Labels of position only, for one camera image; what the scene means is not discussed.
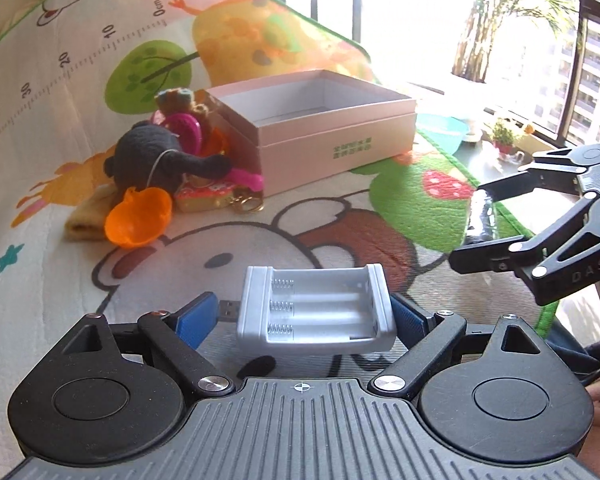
pink box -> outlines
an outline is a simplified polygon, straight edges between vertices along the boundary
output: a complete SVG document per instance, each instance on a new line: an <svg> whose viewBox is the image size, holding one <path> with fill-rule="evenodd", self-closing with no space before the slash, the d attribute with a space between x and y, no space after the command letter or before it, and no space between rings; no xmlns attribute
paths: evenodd
<svg viewBox="0 0 600 480"><path fill-rule="evenodd" d="M213 126L270 196L413 146L416 99L328 70L211 88Z"/></svg>

green mat border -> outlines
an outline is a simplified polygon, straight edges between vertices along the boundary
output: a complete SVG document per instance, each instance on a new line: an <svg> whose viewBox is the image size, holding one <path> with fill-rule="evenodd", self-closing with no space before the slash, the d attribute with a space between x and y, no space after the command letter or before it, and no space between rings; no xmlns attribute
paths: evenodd
<svg viewBox="0 0 600 480"><path fill-rule="evenodd" d="M469 172L469 170L457 160L453 155L449 155L445 150L443 150L439 144L429 138L427 134L425 134L422 130L417 130L418 134L420 134L427 142L429 142L434 148L436 148L441 155L443 155L449 163L453 164L465 177L466 179L474 186L480 186L480 182ZM519 234L525 235L531 238L534 234L524 227L520 221L513 215L511 211L507 209L507 207L500 203L496 202L495 204L496 210L498 211L498 215L503 216L507 219L507 221L513 226L513 228L518 231ZM554 322L555 311L558 309L559 301L554 301L548 305L544 305L540 307L540 316L538 317L538 322L536 322L536 326L534 329L541 337L546 337L551 329L552 322Z"/></svg>
<svg viewBox="0 0 600 480"><path fill-rule="evenodd" d="M41 0L39 4L37 4L35 7L33 7L22 18L20 18L16 23L11 25L11 27L8 28L7 31L5 31L3 34L1 34L0 42L2 41L2 38L4 38L16 25L18 25L18 23L20 23L22 20L24 20L24 18L29 16L32 12L35 12L35 10L37 10L38 7L42 4L42 1L43 0ZM320 23L316 22L315 20L313 20L307 16L304 16L300 12L297 12L295 9L292 9L291 7L289 7L285 2L282 2L281 0L272 0L272 1L276 2L280 6L284 7L286 10L288 10L289 12L293 13L294 15L300 17L301 19L305 20L306 22L309 22L312 25L315 25L315 27L318 27L321 30L325 31L326 33L331 34L332 36L335 36L336 38L339 38L340 40L343 40L346 43L349 43L350 45L354 46L365 56L365 58L366 58L366 60L368 60L369 64L371 64L371 56L369 56L368 52L359 43L356 43L355 41L350 40L349 38L346 38L345 36L338 34L337 32L334 32L333 30L328 29L327 27L321 25ZM380 81L378 80L378 78L376 77L375 74L374 74L374 78L376 79L377 83L380 83ZM453 166L458 168L458 170L467 178L467 180L472 185L474 185L476 187L480 185L480 182L478 182L476 180L476 178L469 172L469 170L467 168L464 167L464 165L459 160L457 160L453 155L449 155L447 152L442 150L435 141L433 141L432 139L429 139L429 137L427 137L427 135L424 134L421 130L418 130L418 133L424 139L426 139L427 142L431 143L431 145L434 146L446 158L446 160L449 161L449 163L451 163ZM498 211L498 214L503 216L504 218L506 218L507 221L509 221L509 223L520 234L523 234L523 235L526 235L529 237L533 236L533 233L531 231L529 231L527 228L525 228L518 221L518 219L515 216L513 216L513 214L504 205L502 205L501 203L497 203L496 209ZM554 303L551 303L551 304L541 307L538 322L536 323L536 326L534 327L536 332L538 332L538 334L540 336L546 337L546 335L548 334L549 329L551 328L552 322L555 317L555 312L558 308L558 303L559 303L558 301L555 301Z"/></svg>

plastic-wrapped battery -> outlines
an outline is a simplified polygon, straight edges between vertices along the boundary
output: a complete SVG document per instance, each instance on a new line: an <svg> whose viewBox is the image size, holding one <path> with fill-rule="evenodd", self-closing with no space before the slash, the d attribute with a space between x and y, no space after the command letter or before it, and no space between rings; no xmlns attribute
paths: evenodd
<svg viewBox="0 0 600 480"><path fill-rule="evenodd" d="M496 227L496 209L493 198L483 189L471 196L468 207L463 245L489 242L498 238Z"/></svg>

white string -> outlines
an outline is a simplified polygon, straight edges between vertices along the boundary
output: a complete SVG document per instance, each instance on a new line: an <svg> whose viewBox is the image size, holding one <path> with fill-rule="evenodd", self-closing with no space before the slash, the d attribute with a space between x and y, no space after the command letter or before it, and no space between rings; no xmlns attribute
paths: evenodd
<svg viewBox="0 0 600 480"><path fill-rule="evenodd" d="M152 179L152 177L154 176L154 171L155 171L155 168L157 168L157 167L158 167L158 162L160 162L160 159L162 158L162 156L163 156L165 153L169 153L169 152L177 152L177 151L178 151L178 150L176 150L176 149L174 149L174 148L171 148L170 150L164 150L164 151L163 151L163 152L162 152L160 155L158 155L158 158L156 158L156 159L155 159L154 166L151 168L151 171L150 171L150 173L149 173L149 178L146 180L146 186L145 186L145 187L149 187L149 184L151 184L151 179Z"/></svg>

cartoon play mat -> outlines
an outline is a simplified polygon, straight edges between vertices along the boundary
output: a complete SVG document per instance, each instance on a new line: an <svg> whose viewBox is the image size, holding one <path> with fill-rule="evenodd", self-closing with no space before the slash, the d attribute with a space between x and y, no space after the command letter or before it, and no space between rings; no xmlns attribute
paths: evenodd
<svg viewBox="0 0 600 480"><path fill-rule="evenodd" d="M175 214L165 236L135 251L64 238L157 91L314 68L374 79L363 50L273 0L46 0L0 39L0 476L21 459L6 418L13 389L81 316L131 322L206 290L239 300L249 265L378 262L391 291L429 310L481 323L515 311L547 329L554 309L537 307L513 275L450 270L472 181L421 136L411 153L270 197L261 212ZM501 211L499 229L521 227ZM200 351L238 378L368 380L404 351L253 361L234 331L219 323Z"/></svg>

